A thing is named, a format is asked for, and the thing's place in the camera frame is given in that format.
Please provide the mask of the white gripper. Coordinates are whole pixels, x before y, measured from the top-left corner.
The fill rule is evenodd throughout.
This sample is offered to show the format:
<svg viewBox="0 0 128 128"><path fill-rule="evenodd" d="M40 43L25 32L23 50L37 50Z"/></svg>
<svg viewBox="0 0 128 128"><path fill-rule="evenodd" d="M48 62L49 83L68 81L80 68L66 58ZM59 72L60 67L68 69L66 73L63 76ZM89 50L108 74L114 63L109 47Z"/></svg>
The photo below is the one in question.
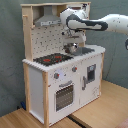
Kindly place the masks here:
<svg viewBox="0 0 128 128"><path fill-rule="evenodd" d="M86 36L83 31L65 30L62 32L62 39L65 43L82 43L86 41Z"/></svg>

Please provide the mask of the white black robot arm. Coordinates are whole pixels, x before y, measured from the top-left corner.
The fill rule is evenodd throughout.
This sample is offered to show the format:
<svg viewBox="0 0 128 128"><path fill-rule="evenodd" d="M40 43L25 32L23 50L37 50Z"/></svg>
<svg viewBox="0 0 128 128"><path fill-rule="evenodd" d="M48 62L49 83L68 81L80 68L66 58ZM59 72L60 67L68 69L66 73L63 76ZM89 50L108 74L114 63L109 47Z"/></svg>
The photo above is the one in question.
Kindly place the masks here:
<svg viewBox="0 0 128 128"><path fill-rule="evenodd" d="M68 28L68 31L110 31L128 35L128 16L126 15L109 14L97 20L89 20L86 18L83 9L66 8L60 13L60 19L61 23Z"/></svg>

